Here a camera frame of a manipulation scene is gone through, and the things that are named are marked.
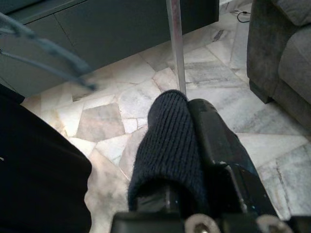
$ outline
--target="black plastic part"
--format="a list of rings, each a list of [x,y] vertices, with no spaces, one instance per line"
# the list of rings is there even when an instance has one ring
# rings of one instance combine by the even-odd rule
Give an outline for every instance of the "black plastic part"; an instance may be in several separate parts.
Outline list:
[[[116,213],[111,233],[184,233],[184,223],[178,214]]]
[[[207,184],[212,217],[220,217],[222,213],[276,216],[259,177],[238,165],[218,167]]]
[[[247,151],[206,100],[189,102],[205,173],[210,216],[276,215]]]
[[[258,87],[251,80],[249,80],[249,88],[263,103],[270,103],[273,101],[273,99],[270,96],[268,96],[268,94],[264,90]]]
[[[221,229],[224,233],[260,233],[254,214],[224,214]]]
[[[255,175],[257,171],[238,137],[227,127],[215,107],[206,100],[189,102],[204,166],[238,164]]]
[[[287,224],[295,233],[311,232],[311,216],[293,216]]]
[[[138,212],[176,212],[181,210],[181,190],[166,180],[151,181],[140,188],[137,195]]]

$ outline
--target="black cable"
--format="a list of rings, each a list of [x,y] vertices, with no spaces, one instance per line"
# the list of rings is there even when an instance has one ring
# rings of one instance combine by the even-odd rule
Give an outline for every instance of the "black cable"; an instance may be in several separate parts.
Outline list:
[[[247,15],[247,14],[251,14],[251,13],[250,13],[250,12],[247,12],[247,11],[241,11],[241,12],[238,13],[238,15],[237,15],[237,19],[238,19],[238,21],[239,21],[240,23],[248,23],[249,20],[247,20],[247,21],[241,21],[241,20],[239,19],[240,14]]]

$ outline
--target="sofa cushion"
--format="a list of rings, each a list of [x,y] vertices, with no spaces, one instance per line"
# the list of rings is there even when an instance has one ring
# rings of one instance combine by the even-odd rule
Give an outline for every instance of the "sofa cushion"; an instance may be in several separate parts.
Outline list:
[[[278,68],[279,77],[311,104],[311,25],[288,41]]]
[[[271,0],[296,26],[311,23],[310,0]]]

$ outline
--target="cabinet door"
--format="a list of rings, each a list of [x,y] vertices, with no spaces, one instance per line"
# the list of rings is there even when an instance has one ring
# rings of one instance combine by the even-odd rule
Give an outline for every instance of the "cabinet door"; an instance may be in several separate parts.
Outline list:
[[[218,19],[218,0],[181,0],[183,32]],[[88,0],[55,13],[78,54],[100,68],[170,39],[165,0]]]
[[[54,15],[41,18],[27,24],[27,26],[40,37],[49,39],[73,51],[73,47]],[[71,72],[65,61],[50,56],[30,40],[1,34],[0,47],[3,51],[39,61],[66,72]],[[40,93],[64,82],[60,77],[52,75],[44,70],[1,55],[0,76],[18,93],[25,97]]]

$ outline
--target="gray sofa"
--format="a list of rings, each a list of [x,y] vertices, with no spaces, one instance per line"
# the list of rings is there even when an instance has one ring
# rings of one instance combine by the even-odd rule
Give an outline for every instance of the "gray sofa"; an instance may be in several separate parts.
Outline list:
[[[311,130],[311,1],[254,0],[247,48],[250,89]]]

